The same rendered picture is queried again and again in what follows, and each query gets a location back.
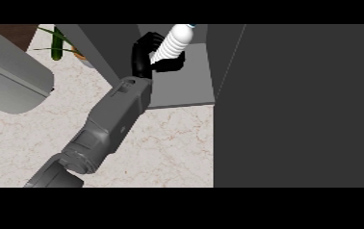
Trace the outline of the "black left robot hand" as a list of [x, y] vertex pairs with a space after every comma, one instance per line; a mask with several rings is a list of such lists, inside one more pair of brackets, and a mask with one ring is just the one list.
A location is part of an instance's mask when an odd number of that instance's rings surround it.
[[183, 67], [185, 53], [175, 59], [161, 59], [151, 63], [149, 54], [163, 44], [164, 37], [157, 32], [148, 32], [132, 46], [130, 67], [132, 75], [139, 78], [152, 78], [152, 71], [158, 73], [177, 71]]

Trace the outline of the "white ribbed water bottle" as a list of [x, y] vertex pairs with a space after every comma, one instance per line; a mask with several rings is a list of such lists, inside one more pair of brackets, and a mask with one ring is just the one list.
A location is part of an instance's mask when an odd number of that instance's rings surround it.
[[154, 64], [163, 59], [176, 59], [194, 38], [195, 24], [175, 24], [152, 56]]

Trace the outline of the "grey cabinet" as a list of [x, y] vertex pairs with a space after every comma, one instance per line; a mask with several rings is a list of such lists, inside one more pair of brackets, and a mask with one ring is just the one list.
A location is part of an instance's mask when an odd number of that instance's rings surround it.
[[[130, 49], [146, 32], [167, 34], [172, 24], [56, 24], [90, 65], [114, 87], [132, 74]], [[214, 103], [206, 49], [207, 26], [195, 30], [185, 49], [186, 61], [179, 71], [154, 73], [151, 109], [197, 106]]]

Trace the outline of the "dark grey cabinet door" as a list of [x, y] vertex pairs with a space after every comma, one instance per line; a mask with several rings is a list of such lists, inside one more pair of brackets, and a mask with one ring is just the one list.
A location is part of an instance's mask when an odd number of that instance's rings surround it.
[[217, 185], [364, 186], [364, 25], [247, 25], [214, 120]]

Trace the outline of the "green leafy plant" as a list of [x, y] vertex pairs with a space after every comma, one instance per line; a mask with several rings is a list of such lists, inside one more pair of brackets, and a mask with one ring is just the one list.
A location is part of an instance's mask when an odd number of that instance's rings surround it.
[[75, 48], [74, 44], [71, 43], [69, 39], [67, 38], [58, 27], [53, 27], [52, 29], [38, 27], [38, 30], [52, 35], [52, 46], [47, 47], [47, 50], [50, 51], [52, 59], [55, 61], [61, 60], [64, 52], [80, 55], [78, 49]]

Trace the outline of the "pale grey rounded appliance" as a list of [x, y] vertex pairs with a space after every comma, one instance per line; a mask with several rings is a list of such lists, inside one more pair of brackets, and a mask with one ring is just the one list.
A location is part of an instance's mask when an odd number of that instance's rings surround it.
[[55, 89], [55, 75], [0, 35], [0, 111], [18, 115], [31, 111]]

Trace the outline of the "dark brown wooden panel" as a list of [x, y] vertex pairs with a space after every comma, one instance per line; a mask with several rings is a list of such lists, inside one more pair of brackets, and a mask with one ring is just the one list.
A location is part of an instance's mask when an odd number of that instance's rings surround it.
[[0, 24], [0, 35], [27, 51], [37, 27], [37, 24]]

